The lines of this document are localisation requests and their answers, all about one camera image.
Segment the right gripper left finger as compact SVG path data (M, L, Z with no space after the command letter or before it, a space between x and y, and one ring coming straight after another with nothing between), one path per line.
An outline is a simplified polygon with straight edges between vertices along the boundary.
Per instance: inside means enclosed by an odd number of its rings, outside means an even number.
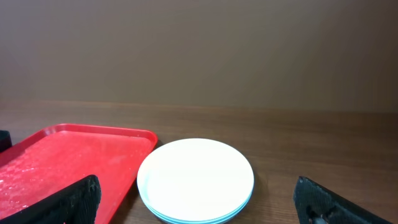
M1 224L94 224L101 201L97 176L85 178L1 220Z

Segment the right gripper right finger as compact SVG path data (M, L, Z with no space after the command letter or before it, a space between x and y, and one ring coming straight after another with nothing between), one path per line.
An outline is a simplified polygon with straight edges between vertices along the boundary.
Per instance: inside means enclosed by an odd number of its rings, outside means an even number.
M298 178L293 201L300 224L391 224L304 176Z

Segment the teal plate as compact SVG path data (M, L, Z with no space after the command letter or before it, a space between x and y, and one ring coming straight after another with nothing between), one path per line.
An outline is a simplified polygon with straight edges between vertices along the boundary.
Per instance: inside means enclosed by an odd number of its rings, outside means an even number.
M233 219L236 215L238 215L248 204L252 196L252 193L249 195L247 200L240 205L237 209L232 211L231 213L224 215L219 218L215 218L212 220L205 220L205 221L186 221L186 220L178 220L175 218L170 218L166 215L161 214L160 212L156 211L154 208L152 208L147 202L143 200L144 205L161 221L168 223L168 224L223 224L231 219Z

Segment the white round plate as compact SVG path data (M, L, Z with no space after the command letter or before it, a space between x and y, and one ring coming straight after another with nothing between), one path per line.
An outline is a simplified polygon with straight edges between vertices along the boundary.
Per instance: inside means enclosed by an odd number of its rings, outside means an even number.
M227 215L254 190L254 172L235 148L211 139L173 141L150 153L137 173L141 199L170 218Z

